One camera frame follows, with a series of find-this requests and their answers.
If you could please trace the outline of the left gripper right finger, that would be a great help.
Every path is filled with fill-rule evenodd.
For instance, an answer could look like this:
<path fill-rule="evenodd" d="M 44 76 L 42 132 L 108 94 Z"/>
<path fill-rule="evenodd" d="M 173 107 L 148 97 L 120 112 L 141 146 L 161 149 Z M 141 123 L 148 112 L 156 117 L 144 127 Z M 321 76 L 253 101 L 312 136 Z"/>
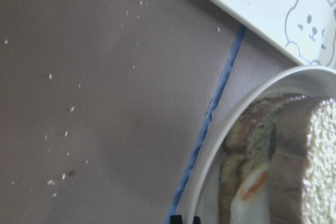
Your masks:
<path fill-rule="evenodd" d="M 194 216 L 192 224 L 201 224 L 201 219 L 199 216 Z"/>

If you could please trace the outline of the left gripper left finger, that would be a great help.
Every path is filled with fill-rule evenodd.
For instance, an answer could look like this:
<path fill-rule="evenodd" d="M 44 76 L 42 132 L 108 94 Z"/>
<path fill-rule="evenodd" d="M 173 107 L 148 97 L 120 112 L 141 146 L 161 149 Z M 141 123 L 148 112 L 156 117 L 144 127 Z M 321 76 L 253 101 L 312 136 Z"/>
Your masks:
<path fill-rule="evenodd" d="M 183 224 L 183 219 L 181 215 L 171 215 L 170 224 Z"/>

